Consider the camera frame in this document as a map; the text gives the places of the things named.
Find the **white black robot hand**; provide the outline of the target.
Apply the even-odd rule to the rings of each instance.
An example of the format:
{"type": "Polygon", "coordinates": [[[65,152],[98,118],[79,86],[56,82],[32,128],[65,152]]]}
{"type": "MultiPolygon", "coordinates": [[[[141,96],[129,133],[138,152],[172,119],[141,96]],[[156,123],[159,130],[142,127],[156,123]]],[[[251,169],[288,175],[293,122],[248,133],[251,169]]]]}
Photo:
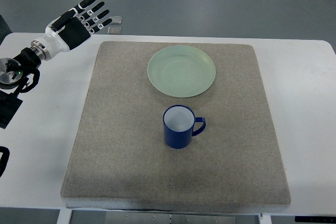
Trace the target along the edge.
{"type": "Polygon", "coordinates": [[[101,10],[104,2],[93,6],[96,1],[83,0],[47,25],[45,34],[50,41],[46,48],[50,55],[56,55],[53,49],[66,52],[77,48],[112,22],[106,18],[109,10],[101,10]]]}

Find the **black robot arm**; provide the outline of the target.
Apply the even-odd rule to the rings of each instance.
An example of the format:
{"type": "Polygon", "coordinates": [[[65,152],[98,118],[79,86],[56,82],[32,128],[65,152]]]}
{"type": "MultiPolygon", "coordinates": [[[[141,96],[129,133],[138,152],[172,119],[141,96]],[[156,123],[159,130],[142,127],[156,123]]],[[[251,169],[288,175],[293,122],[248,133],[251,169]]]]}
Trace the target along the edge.
{"type": "Polygon", "coordinates": [[[19,94],[31,91],[38,83],[41,62],[49,56],[47,48],[34,40],[14,58],[1,59],[1,128],[5,129],[23,103],[19,94]]]}

